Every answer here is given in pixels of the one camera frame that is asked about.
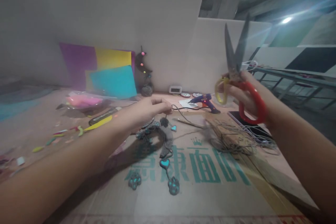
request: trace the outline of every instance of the scissors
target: scissors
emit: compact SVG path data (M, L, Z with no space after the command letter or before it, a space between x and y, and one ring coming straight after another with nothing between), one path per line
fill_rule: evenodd
M244 104L242 102L239 102L240 117L247 123L259 124L263 123L266 119L266 113L267 113L266 105L261 96L259 95L259 93L257 92L257 90L255 89L255 87L250 82L244 81L240 77L240 68L243 62L243 55L246 48L246 39L249 30L249 23L250 23L250 15L247 16L246 21L244 23L243 31L241 32L235 53L233 52L233 46L231 43L228 26L227 24L225 24L225 49L226 49L226 60L228 65L227 67L229 69L229 77L222 77L217 81L215 86L215 95L218 102L222 105L225 105L227 102L228 94L224 89L224 98L221 99L218 92L218 86L221 83L223 83L223 87L225 87L225 85L227 85L229 81L234 81L238 83L238 87L241 90L248 91L251 94L258 110L257 114L258 118L256 120L251 120L245 115Z

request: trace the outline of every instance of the table leg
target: table leg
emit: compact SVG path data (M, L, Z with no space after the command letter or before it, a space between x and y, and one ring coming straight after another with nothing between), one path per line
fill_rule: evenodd
M259 80L259 82L261 82L266 76L266 73L264 73L264 75L261 77L261 79Z
M271 90L274 90L282 80L283 78L280 78L280 80L278 80L278 82L271 88Z
M327 105L325 105L323 108L321 108L321 110L325 110L326 108L330 107L331 105L333 105L334 103L336 103L336 99L332 100L331 102L329 102Z
M322 87L317 88L310 96L304 99L296 108L301 108L304 104L306 104L311 98L313 98L318 92L322 90Z
M279 95L278 99L281 100L296 83L297 81L293 80L292 83L282 92L282 94Z

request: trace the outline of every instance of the scissor blade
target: scissor blade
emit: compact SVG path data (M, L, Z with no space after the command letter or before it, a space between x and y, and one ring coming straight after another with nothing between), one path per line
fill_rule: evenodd
M242 62L243 62L243 56L244 56L244 52L245 52L246 44L247 44L247 34L249 33L249 31L248 31L249 30L249 24L250 24L250 14L248 13L247 17L246 17L246 21L245 21L244 26L243 26L243 30L242 30L240 38L239 38L236 53L235 53L235 58L236 58L236 64L237 64L238 71L240 70Z
M233 52L233 47L231 43L231 38L228 30L227 24L225 24L225 50L226 50L226 61L227 61L227 68L229 70L230 78L231 75L234 74L236 70L236 60L235 60L235 53Z

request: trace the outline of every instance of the metal table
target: metal table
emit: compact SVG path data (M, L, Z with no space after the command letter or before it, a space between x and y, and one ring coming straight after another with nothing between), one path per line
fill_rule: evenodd
M274 90L276 86L283 80L283 79L289 79L292 80L292 83L284 90L282 93L278 96L278 99L281 100L288 92L289 90L297 83L302 82L309 85L316 86L317 89L312 92L309 96L306 96L304 100L298 105L298 107L302 107L304 104L306 104L311 98L313 98L315 95L317 95L323 88L336 90L336 83L332 83L326 80L319 80L319 79L313 79L313 78L304 78L295 74L289 74L287 72L283 72L281 70L272 70L272 69L265 69L265 68L255 68L252 70L253 74L255 72L262 72L263 76L259 80L260 82L263 81L265 76L267 74L274 75L280 77L280 79L276 82L276 84L271 88L271 90ZM322 110L328 108L329 106L336 103L336 98L324 98L324 99L331 99L332 101L321 108Z

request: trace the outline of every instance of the ceiling light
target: ceiling light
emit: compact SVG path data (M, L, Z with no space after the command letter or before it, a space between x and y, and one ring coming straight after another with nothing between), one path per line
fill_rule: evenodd
M282 23L288 23L291 20L292 20L292 17L287 17L282 21Z

